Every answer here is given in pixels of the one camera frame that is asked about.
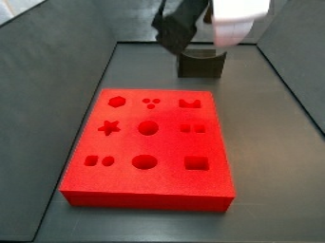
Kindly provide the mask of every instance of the shaped cutout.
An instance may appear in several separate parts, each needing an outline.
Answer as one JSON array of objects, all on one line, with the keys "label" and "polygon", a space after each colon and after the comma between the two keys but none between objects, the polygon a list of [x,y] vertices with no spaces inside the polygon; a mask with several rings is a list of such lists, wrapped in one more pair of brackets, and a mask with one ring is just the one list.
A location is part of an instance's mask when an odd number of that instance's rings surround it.
[{"label": "shaped cutout", "polygon": [[138,126],[138,132],[144,136],[154,135],[159,130],[159,126],[154,121],[144,121]]},{"label": "shaped cutout", "polygon": [[97,128],[97,131],[103,131],[105,133],[105,136],[108,136],[112,132],[119,132],[120,129],[116,127],[117,126],[119,121],[104,121],[104,125],[101,127]]},{"label": "shaped cutout", "polygon": [[183,133],[190,132],[190,125],[188,124],[180,124],[179,128],[180,128],[180,132],[183,132]]},{"label": "shaped cutout", "polygon": [[116,96],[109,99],[108,105],[113,108],[117,108],[119,106],[123,106],[125,102],[125,98],[123,98],[121,96]]},{"label": "shaped cutout", "polygon": [[95,166],[97,162],[97,156],[87,156],[85,158],[85,166]]},{"label": "shaped cutout", "polygon": [[144,98],[142,100],[143,103],[147,103],[147,108],[148,109],[154,109],[156,106],[154,105],[154,103],[160,103],[160,99],[154,99],[152,101],[147,98]]},{"label": "shaped cutout", "polygon": [[186,156],[184,165],[187,170],[207,171],[210,169],[207,157]]},{"label": "shaped cutout", "polygon": [[115,160],[113,160],[113,157],[112,156],[104,157],[103,158],[103,161],[101,161],[101,163],[103,163],[104,166],[111,166],[113,164],[113,162],[115,162]]},{"label": "shaped cutout", "polygon": [[195,100],[192,103],[186,102],[184,100],[179,100],[180,108],[200,108],[200,101]]},{"label": "shaped cutout", "polygon": [[206,126],[204,125],[194,125],[195,133],[206,133]]},{"label": "shaped cutout", "polygon": [[132,164],[139,170],[148,170],[158,165],[158,159],[150,155],[139,155],[133,157]]}]

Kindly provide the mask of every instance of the square hole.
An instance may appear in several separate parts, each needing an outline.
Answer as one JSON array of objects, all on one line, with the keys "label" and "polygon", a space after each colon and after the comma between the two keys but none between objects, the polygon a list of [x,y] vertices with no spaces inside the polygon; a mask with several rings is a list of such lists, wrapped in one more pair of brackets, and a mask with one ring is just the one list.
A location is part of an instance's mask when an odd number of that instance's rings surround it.
[{"label": "square hole", "polygon": [[195,133],[206,133],[206,126],[204,125],[194,125]]},{"label": "square hole", "polygon": [[97,162],[97,156],[87,156],[85,166],[95,166]]},{"label": "square hole", "polygon": [[190,125],[188,124],[182,124],[179,126],[180,132],[188,133],[190,132]]},{"label": "square hole", "polygon": [[208,166],[208,158],[199,156],[186,156],[184,157],[184,165],[187,170],[199,170],[207,171]]}]

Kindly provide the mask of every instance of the white robot part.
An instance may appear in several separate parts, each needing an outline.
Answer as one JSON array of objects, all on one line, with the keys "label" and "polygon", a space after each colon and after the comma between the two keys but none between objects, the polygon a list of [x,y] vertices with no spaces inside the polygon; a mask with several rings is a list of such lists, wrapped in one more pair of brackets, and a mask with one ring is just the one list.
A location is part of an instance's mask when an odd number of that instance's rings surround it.
[{"label": "white robot part", "polygon": [[266,16],[270,0],[212,0],[214,44],[236,45],[247,35],[254,20]]}]

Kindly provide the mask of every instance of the star-shaped hole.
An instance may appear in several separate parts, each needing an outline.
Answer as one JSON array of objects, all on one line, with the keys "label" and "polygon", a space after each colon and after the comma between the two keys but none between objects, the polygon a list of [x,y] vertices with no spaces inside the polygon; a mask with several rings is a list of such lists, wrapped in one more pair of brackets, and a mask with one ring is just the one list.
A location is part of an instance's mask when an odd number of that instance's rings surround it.
[{"label": "star-shaped hole", "polygon": [[103,131],[105,133],[105,136],[108,136],[112,132],[119,132],[120,129],[116,127],[119,121],[109,122],[104,121],[104,125],[97,128],[97,131]]}]

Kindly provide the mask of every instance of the shape sorter board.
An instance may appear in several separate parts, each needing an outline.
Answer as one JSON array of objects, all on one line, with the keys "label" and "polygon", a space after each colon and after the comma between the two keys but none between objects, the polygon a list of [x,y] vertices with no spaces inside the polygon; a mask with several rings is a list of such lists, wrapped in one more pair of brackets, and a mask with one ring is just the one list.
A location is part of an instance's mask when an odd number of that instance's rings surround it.
[{"label": "shape sorter board", "polygon": [[235,190],[212,94],[103,89],[60,191],[73,206],[224,212]]}]

